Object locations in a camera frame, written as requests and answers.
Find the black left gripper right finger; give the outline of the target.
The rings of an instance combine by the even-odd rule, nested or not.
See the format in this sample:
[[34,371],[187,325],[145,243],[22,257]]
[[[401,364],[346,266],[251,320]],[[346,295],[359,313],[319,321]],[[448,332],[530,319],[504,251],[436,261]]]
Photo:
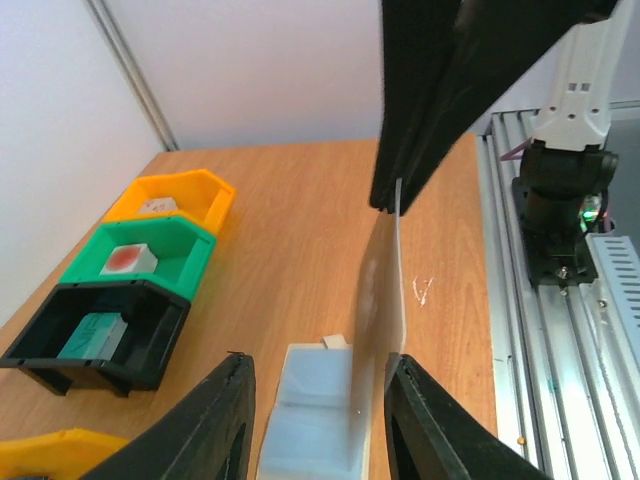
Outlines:
[[392,354],[384,396],[392,479],[545,479],[478,423],[412,356]]

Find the beige card holder wallet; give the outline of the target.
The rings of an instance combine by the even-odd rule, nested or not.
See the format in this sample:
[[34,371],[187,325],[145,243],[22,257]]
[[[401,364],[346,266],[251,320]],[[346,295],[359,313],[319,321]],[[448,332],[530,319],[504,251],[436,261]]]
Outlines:
[[349,445],[351,346],[341,334],[288,346],[258,479],[367,479],[371,430]]

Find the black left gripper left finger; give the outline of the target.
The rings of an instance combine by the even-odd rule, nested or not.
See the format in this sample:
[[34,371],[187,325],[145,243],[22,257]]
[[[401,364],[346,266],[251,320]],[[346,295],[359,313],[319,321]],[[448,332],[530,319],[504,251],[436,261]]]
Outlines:
[[156,424],[85,479],[246,479],[255,418],[251,356],[234,352]]

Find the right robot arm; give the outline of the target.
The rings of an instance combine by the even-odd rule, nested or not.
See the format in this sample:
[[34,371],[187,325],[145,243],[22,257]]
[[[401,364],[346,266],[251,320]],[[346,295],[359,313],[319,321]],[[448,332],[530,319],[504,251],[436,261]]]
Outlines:
[[591,282],[584,215],[606,199],[618,157],[605,147],[610,91],[630,1],[385,1],[383,120],[369,202],[404,214],[471,124],[553,47],[549,99],[518,148],[512,183],[529,280]]

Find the dark grey credit card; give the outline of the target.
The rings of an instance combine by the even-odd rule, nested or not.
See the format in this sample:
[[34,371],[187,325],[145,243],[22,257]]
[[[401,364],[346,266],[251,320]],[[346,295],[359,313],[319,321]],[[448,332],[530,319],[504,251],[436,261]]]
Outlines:
[[378,214],[363,255],[354,300],[350,386],[352,417],[369,415],[389,388],[407,337],[400,245],[402,181]]

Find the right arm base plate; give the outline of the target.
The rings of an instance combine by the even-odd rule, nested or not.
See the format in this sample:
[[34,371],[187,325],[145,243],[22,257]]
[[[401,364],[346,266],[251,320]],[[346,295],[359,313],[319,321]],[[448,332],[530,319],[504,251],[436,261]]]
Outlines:
[[577,201],[548,199],[519,177],[512,181],[511,193],[531,285],[592,283],[598,273],[580,227]]

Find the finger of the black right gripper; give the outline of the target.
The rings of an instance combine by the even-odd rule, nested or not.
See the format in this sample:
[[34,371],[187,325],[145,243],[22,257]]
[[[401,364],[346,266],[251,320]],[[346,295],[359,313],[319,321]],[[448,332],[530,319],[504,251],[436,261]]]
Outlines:
[[574,25],[596,1],[469,1],[455,26],[453,57],[426,112],[400,213],[416,200],[458,138]]
[[409,172],[409,156],[435,101],[454,50],[459,1],[381,3],[383,119],[370,206],[392,210],[396,181]]

